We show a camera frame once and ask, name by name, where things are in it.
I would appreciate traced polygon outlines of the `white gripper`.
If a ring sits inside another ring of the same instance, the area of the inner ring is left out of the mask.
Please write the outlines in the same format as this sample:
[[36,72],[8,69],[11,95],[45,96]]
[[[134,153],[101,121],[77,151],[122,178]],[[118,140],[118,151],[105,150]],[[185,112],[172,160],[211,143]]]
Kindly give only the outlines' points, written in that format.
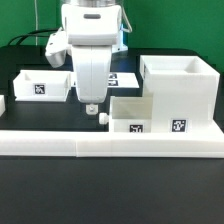
[[88,115],[96,115],[96,104],[102,103],[107,94],[112,47],[72,46],[71,53],[78,100],[87,103]]

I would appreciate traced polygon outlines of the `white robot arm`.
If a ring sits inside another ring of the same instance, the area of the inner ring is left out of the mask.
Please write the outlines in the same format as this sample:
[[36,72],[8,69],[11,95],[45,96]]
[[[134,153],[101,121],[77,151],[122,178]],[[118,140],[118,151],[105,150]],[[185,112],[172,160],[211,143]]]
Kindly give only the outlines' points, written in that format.
[[48,40],[45,56],[52,67],[72,57],[78,100],[86,113],[105,101],[112,48],[119,40],[122,8],[116,0],[69,0],[61,6],[62,27]]

